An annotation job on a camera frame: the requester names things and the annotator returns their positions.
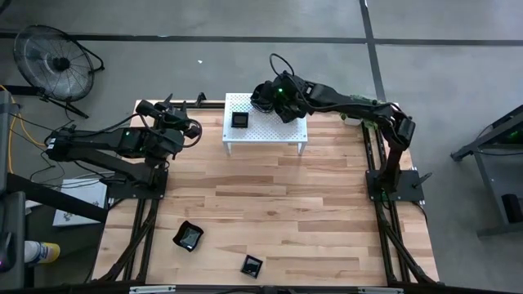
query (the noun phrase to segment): fan grille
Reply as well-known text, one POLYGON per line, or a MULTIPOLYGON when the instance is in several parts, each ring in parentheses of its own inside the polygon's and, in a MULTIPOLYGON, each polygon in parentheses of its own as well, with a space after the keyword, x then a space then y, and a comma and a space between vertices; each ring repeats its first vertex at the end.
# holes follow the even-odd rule
POLYGON ((16 36, 14 56, 25 80, 47 97, 77 101, 92 89, 89 55, 58 29, 44 25, 25 28, 16 36))

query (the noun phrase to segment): white table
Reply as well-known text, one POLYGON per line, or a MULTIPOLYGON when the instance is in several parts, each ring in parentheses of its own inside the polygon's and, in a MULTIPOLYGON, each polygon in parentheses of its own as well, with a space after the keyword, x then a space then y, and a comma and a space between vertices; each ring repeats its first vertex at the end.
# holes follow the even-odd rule
POLYGON ((297 118, 283 123, 276 112, 264 114, 251 105, 249 93, 227 93, 223 113, 223 145, 230 156, 232 143, 297 143, 298 155, 308 141, 307 120, 297 118), (248 127, 232 127, 232 113, 248 113, 248 127))

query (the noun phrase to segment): wooden tabletop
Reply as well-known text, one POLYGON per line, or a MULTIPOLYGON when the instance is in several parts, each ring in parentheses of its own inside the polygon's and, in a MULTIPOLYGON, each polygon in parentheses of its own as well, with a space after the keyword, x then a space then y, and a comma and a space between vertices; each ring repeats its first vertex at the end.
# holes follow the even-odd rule
MULTIPOLYGON (((189 116, 202 123, 203 137, 171 162, 147 283, 386 284, 360 127, 344 125, 336 114, 315 114, 307 119, 309 143, 301 157, 296 145, 237 144, 228 158, 223 110, 190 110, 189 116), (183 221, 205 232, 193 252, 172 242, 183 221), (263 261, 257 279, 239 272, 247 254, 263 261)), ((140 125, 133 119, 132 126, 140 125)), ((406 152, 402 168, 410 166, 406 152)), ((411 203, 397 206, 405 246, 437 280, 423 214, 411 203)), ((106 273, 129 243, 135 210, 136 201, 128 199, 110 211, 93 278, 106 273)), ((394 250, 392 255, 399 278, 394 250)))

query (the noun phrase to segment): fan stand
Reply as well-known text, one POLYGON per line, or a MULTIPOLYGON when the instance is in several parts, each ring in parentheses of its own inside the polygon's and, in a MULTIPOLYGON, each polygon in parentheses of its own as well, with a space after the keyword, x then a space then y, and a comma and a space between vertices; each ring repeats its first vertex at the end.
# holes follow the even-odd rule
MULTIPOLYGON (((101 71, 105 69, 104 61, 96 54, 94 54, 92 51, 87 49, 86 47, 82 46, 80 43, 72 40, 72 42, 75 42, 76 45, 81 47, 85 52, 89 53, 90 55, 94 56, 96 59, 100 61, 100 66, 97 69, 92 70, 92 74, 95 72, 101 71)), ((61 107, 62 109, 65 109, 66 111, 70 111, 73 114, 77 114, 78 116, 82 118, 89 118, 87 114, 85 114, 82 110, 74 107, 70 101, 66 101, 65 104, 60 103, 54 99, 52 99, 49 96, 45 95, 45 90, 43 88, 38 87, 32 87, 32 86, 12 86, 12 85, 3 85, 12 95, 22 95, 22 96, 39 96, 40 100, 43 102, 51 102, 52 104, 61 107)))

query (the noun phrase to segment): gray floor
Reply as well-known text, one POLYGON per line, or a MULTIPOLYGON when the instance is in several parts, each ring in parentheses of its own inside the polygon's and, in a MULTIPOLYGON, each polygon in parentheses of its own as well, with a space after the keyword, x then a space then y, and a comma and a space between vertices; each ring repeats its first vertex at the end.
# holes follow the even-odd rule
MULTIPOLYGON (((368 0, 373 31, 380 38, 523 38, 517 0, 368 0)), ((17 0, 0 16, 0 28, 39 23, 77 33, 208 36, 364 37, 356 0, 17 0)), ((132 111, 137 99, 173 93, 210 99, 249 92, 272 79, 268 55, 286 57, 304 78, 340 92, 375 97, 365 45, 83 42, 102 56, 107 70, 78 103, 92 118, 77 123, 99 129, 132 111)), ((0 40, 0 82, 23 83, 11 58, 12 40, 0 40)), ((476 231, 497 224, 475 162, 454 163, 450 152, 473 140, 483 126, 523 102, 523 47, 378 46, 389 101, 400 103, 418 124, 411 152, 424 184, 429 230, 440 280, 462 287, 523 292, 523 234, 478 239, 476 231)), ((67 122, 63 111, 21 97, 25 117, 49 127, 67 122)), ((30 127, 42 140, 47 133, 30 127)), ((44 167, 39 150, 17 139, 16 173, 44 167)), ((65 165, 68 176, 83 173, 65 165)), ((44 180, 57 170, 42 174, 44 180)), ((76 265, 81 280, 90 261, 72 255, 57 273, 76 265)))

